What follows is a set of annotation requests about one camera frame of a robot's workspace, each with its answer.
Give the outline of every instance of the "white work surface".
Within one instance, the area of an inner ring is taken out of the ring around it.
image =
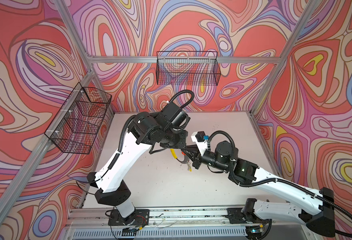
[[[116,151],[121,129],[131,115],[115,114],[96,170],[100,170]],[[188,113],[188,115],[191,120],[186,127],[187,145],[193,144],[191,140],[193,132],[204,131],[205,134],[211,135],[217,130],[222,130],[231,135],[235,141],[240,158],[256,163],[271,172],[247,113]],[[225,136],[216,135],[211,142],[211,150],[214,151],[216,145],[224,140],[227,140]],[[158,143],[154,149],[160,149]],[[184,156],[181,150],[175,149],[175,152],[182,161]],[[212,173],[204,164],[201,164],[198,170],[192,167],[190,172],[186,164],[181,164],[173,158],[170,150],[152,155],[148,151],[145,152],[129,170],[124,181],[132,193],[130,199],[135,207],[241,205],[245,204],[247,198],[285,202],[262,190],[236,186],[228,180],[228,174]],[[96,191],[94,187],[89,189],[90,193]],[[98,204],[93,195],[86,196],[83,208],[100,207],[110,208],[108,205]]]

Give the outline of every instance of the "patterned backdrop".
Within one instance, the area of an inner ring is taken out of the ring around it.
[[[322,2],[280,75],[256,117],[284,178],[333,189],[352,213],[352,1]]]
[[[0,0],[0,197],[85,75],[50,1]],[[90,155],[51,147],[0,227],[0,239],[56,239],[82,191],[111,116]]]
[[[69,10],[88,53],[156,56],[159,50],[216,50],[220,56],[279,56],[303,0],[77,0]],[[159,111],[185,86],[158,86],[155,64],[99,63],[115,111]],[[190,111],[249,110],[272,65],[221,64],[216,86],[190,87]],[[187,100],[183,96],[181,103]]]

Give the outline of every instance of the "yellow connector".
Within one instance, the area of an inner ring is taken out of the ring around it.
[[[176,156],[176,153],[175,153],[175,151],[174,151],[174,149],[170,149],[170,152],[172,153],[172,155],[173,155],[173,157],[175,158],[175,159],[177,159],[177,156]]]

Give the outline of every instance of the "black wire mesh basket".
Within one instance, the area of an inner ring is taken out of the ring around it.
[[[158,51],[158,85],[217,86],[221,76],[216,51]]]
[[[63,119],[47,136],[62,152],[89,154],[111,99],[102,90],[81,87]]]

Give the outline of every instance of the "yellow tag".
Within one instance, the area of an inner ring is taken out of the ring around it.
[[[170,149],[170,152],[172,153],[173,157],[176,159],[177,156],[176,156],[176,153],[175,153],[174,149],[171,148],[171,149]]]

